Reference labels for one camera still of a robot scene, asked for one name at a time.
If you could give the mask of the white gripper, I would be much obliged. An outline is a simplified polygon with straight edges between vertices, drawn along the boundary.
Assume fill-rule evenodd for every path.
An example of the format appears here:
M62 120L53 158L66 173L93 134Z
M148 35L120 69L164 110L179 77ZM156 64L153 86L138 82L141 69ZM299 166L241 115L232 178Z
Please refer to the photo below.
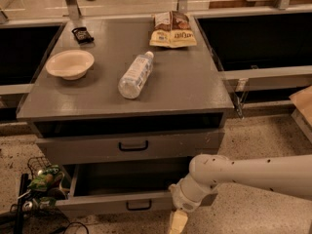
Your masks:
M177 184L171 184L169 190L176 211L170 214L168 234L181 234L188 220L187 213L201 206L203 199L209 195L209 188L193 178L182 178Z

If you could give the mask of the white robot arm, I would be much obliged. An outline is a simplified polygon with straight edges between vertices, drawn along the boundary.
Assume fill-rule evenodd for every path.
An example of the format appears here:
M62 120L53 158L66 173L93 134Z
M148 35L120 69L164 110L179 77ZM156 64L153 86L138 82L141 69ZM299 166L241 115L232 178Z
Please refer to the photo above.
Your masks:
M175 209L168 234L181 234L188 214L216 193L223 183L238 183L310 200L312 155L230 160L222 155L200 154L189 163L188 174L169 187Z

